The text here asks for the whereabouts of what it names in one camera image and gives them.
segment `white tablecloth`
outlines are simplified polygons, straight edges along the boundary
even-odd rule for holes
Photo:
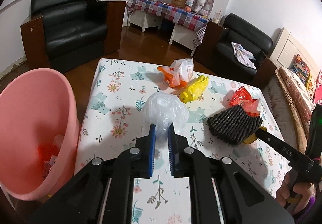
[[[202,73],[194,72],[194,77],[199,75]],[[202,96],[186,104],[190,118],[182,135],[187,137],[189,145],[208,157],[231,157],[275,196],[290,169],[288,161],[261,140],[229,147],[213,137],[206,125],[208,116],[228,108],[229,99],[241,86],[244,84],[209,75],[209,85]],[[253,98],[260,98],[258,109],[263,126],[282,138],[260,89],[246,88]],[[115,158],[133,147],[137,138],[148,135],[142,133],[141,110],[156,91],[177,94],[164,82],[157,65],[115,59],[99,61],[79,137],[75,173],[94,157]],[[171,177],[168,150],[162,149],[160,153],[153,177],[135,179],[132,223],[190,223],[189,180]]]

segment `baseboard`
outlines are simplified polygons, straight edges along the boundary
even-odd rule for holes
[[[24,63],[26,60],[27,60],[26,59],[26,56],[23,56],[20,59],[16,60],[14,63],[12,63],[9,67],[5,68],[4,71],[0,72],[0,80],[4,76],[6,76],[10,72],[12,72],[15,68],[17,68],[18,66],[20,66],[22,63]]]

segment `dark gray brush bristles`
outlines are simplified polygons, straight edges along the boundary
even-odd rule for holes
[[[236,105],[209,117],[207,122],[212,135],[228,144],[238,145],[257,131],[263,119],[248,115],[242,106]]]

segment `white cloth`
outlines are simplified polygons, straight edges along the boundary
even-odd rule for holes
[[[245,65],[246,67],[256,69],[255,65],[251,60],[255,60],[253,54],[245,50],[242,45],[231,42],[232,48],[234,49],[234,55],[239,63]]]

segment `white headboard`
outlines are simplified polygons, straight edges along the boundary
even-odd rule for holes
[[[297,54],[301,56],[303,61],[311,69],[311,75],[316,80],[320,71],[317,64],[294,35],[283,27],[279,37],[277,38],[275,48],[270,59],[278,66],[290,68]]]

